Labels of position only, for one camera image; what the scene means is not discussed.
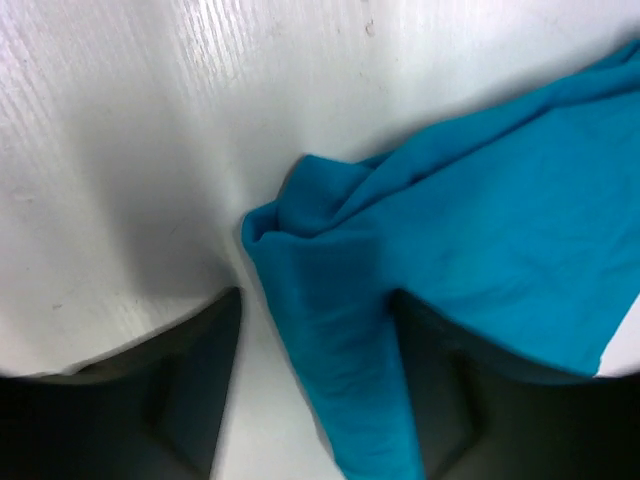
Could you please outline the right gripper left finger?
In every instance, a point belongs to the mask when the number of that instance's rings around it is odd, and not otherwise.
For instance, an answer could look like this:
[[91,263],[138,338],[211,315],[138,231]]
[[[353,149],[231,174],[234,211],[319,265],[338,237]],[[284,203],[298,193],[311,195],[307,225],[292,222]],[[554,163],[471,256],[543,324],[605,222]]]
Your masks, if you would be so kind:
[[232,287],[73,374],[2,376],[2,478],[209,478],[241,319]]

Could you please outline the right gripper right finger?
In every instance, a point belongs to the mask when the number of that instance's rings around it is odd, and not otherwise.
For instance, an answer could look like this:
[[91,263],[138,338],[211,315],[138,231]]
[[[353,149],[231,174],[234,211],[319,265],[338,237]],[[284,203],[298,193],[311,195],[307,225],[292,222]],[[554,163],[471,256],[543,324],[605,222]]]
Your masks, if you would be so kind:
[[636,479],[639,376],[589,378],[391,300],[429,479]]

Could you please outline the blue t shirt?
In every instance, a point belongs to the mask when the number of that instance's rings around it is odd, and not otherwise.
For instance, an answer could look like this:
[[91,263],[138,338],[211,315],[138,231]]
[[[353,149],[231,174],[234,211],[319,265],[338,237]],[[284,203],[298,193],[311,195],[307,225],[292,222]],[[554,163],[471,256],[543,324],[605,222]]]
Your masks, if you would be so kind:
[[304,157],[241,238],[343,475],[419,479],[394,290],[586,376],[638,298],[639,44],[391,152]]

